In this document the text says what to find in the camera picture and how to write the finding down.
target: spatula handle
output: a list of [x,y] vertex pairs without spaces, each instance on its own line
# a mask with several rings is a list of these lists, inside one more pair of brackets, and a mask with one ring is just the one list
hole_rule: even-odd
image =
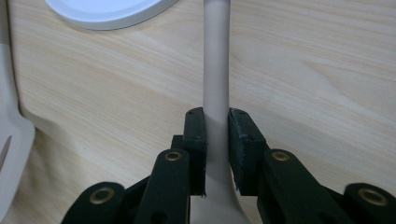
[[9,44],[8,14],[6,0],[0,0],[0,96],[3,106],[18,107]]

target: white plastic object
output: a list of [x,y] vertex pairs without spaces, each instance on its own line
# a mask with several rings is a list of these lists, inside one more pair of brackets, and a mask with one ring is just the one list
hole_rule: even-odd
[[248,224],[228,157],[230,0],[204,1],[206,197],[191,201],[191,224]]
[[46,0],[66,21],[91,30],[113,30],[146,21],[177,0]]
[[35,127],[18,109],[8,34],[7,4],[0,0],[0,222],[17,192],[35,138]]

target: white spatula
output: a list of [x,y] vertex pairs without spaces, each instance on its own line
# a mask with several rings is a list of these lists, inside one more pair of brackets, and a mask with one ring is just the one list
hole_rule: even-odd
[[14,199],[35,137],[18,109],[9,45],[7,3],[0,0],[0,222]]

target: white plate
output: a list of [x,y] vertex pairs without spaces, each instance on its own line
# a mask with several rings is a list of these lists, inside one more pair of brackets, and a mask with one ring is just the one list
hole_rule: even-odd
[[46,0],[66,21],[86,29],[113,30],[146,21],[177,0]]

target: wood grain surface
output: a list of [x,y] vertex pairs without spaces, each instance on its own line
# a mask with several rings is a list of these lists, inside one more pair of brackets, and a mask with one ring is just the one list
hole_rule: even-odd
[[[202,105],[203,1],[125,29],[69,25],[9,0],[21,111],[35,144],[4,223],[60,223],[87,187],[129,187]],[[323,185],[396,195],[396,2],[233,0],[230,104]],[[241,203],[261,223],[254,198]]]

